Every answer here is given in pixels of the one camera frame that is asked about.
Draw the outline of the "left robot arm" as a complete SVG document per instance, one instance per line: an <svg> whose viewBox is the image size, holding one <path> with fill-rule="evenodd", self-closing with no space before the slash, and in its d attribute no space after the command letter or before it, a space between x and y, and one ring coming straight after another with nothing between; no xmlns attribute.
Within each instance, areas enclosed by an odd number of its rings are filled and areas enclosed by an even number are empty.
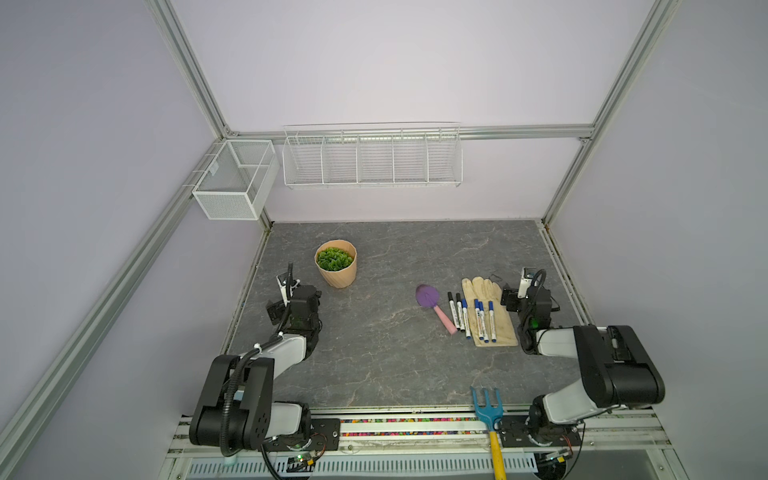
<svg viewBox="0 0 768 480"><path fill-rule="evenodd" d="M316 348L320 298L312 285L296 287L286 303L277 304L277 329L268 341L213 359L189 426L192 444L231 457L273 438L300 446L310 441L309 407L276 401L273 394L275 379Z"/></svg>

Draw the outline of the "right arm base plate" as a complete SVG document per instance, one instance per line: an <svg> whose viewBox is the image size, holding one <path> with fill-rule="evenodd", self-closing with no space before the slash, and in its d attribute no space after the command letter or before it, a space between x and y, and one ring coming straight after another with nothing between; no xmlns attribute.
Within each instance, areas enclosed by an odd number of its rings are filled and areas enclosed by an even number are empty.
<svg viewBox="0 0 768 480"><path fill-rule="evenodd" d="M497 422L501 445L505 448L541 447L560 448L582 445L581 429L577 425L552 425L534 427L528 415L504 415Z"/></svg>

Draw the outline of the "white marker pen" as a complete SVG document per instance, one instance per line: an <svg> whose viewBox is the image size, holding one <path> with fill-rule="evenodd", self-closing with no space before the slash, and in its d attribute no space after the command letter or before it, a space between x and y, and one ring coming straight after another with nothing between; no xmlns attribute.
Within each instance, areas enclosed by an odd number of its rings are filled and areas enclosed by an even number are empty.
<svg viewBox="0 0 768 480"><path fill-rule="evenodd" d="M457 330L459 330L460 327L461 327L461 323L460 323L460 320L459 320L459 318L457 316L457 310L456 310L456 304L455 304L454 296L453 296L453 301L449 301L449 299L448 299L448 302L449 302L449 307L450 307L450 312L451 312L451 317L452 317L453 324L454 324L455 328Z"/></svg>
<svg viewBox="0 0 768 480"><path fill-rule="evenodd" d="M465 338L471 339L472 333L471 333L471 327L469 325L468 303L465 298L462 298L461 300L461 312L462 312L462 319L463 319L462 323L464 326Z"/></svg>
<svg viewBox="0 0 768 480"><path fill-rule="evenodd" d="M494 311L494 302L489 301L488 302L488 315L489 315L489 330L490 330L490 341L492 343L497 342L497 332L496 332L496 324L495 324L495 311Z"/></svg>
<svg viewBox="0 0 768 480"><path fill-rule="evenodd" d="M485 323L485 313L484 313L483 303L480 300L478 300L478 303L480 305L482 327L483 327L483 333L484 333L484 340L482 340L482 341L484 343L489 343L490 339L489 339L489 336L488 336L488 331L487 331L487 327L486 327L486 323Z"/></svg>
<svg viewBox="0 0 768 480"><path fill-rule="evenodd" d="M480 310L480 305L478 303L478 299L474 299L474 310L475 310L475 323L476 323L477 335L480 340L484 340L481 310Z"/></svg>

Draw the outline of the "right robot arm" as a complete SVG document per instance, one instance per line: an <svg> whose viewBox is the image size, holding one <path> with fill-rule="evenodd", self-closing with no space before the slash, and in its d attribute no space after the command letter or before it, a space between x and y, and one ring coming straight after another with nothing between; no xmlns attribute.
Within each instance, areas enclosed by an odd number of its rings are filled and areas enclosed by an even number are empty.
<svg viewBox="0 0 768 480"><path fill-rule="evenodd" d="M524 295L504 288L501 304L517 314L518 340L526 354L575 359L579 367L578 380L533 400L530 430L574 426L618 407L644 408L664 400L661 374L632 327L556 328L551 292L543 286L530 286Z"/></svg>

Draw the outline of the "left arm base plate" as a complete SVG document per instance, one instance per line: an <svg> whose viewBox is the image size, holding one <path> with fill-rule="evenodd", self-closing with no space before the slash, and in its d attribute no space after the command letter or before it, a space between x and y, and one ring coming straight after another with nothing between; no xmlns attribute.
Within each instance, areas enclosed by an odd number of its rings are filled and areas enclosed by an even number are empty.
<svg viewBox="0 0 768 480"><path fill-rule="evenodd" d="M268 438L263 446L268 452L337 451L341 439L339 418L312 418L291 435Z"/></svg>

